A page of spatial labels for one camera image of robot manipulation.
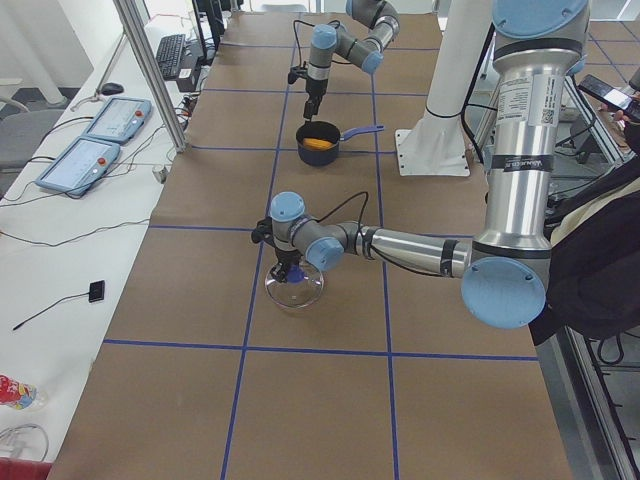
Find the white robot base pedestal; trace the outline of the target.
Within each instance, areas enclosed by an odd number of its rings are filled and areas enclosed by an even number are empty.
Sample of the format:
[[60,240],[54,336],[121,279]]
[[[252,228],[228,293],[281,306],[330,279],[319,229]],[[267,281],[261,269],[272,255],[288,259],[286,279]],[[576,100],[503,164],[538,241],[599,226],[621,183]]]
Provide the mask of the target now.
[[492,25],[490,0],[451,3],[425,111],[410,130],[398,130],[396,152],[402,176],[470,174],[462,110]]

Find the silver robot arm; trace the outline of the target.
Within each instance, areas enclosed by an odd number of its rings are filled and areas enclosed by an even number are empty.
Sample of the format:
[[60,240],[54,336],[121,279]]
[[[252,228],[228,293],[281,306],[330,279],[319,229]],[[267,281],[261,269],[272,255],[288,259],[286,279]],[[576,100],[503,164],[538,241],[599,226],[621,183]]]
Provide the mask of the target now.
[[583,59],[586,1],[455,1],[450,7],[423,116],[395,133],[403,176],[465,177],[464,122],[486,56],[498,76],[485,119],[493,135],[479,165],[488,192],[483,229],[469,242],[367,226],[329,225],[303,198],[282,192],[255,228],[276,263],[265,278],[271,299],[301,308],[322,294],[324,273],[346,254],[438,278],[457,278],[480,321],[503,329],[544,309],[551,245],[543,233],[566,76]]
[[399,15],[389,1],[347,1],[346,13],[367,27],[368,35],[358,39],[338,20],[315,25],[308,60],[292,67],[288,74],[289,84],[298,78],[305,80],[308,98],[303,118],[306,121],[311,121],[319,112],[335,55],[373,75],[383,62],[384,50],[399,34]]

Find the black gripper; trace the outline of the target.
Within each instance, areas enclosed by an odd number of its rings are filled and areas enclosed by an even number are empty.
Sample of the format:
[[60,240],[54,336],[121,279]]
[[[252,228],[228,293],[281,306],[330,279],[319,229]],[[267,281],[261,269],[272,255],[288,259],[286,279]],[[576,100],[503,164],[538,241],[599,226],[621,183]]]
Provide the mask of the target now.
[[277,263],[274,265],[269,274],[271,278],[278,283],[287,283],[290,269],[294,265],[298,265],[301,254],[298,250],[284,250],[275,248]]
[[303,118],[305,120],[311,120],[313,116],[319,112],[319,105],[326,93],[327,80],[326,79],[314,79],[310,76],[306,79],[305,90],[308,94],[308,99],[304,104]]

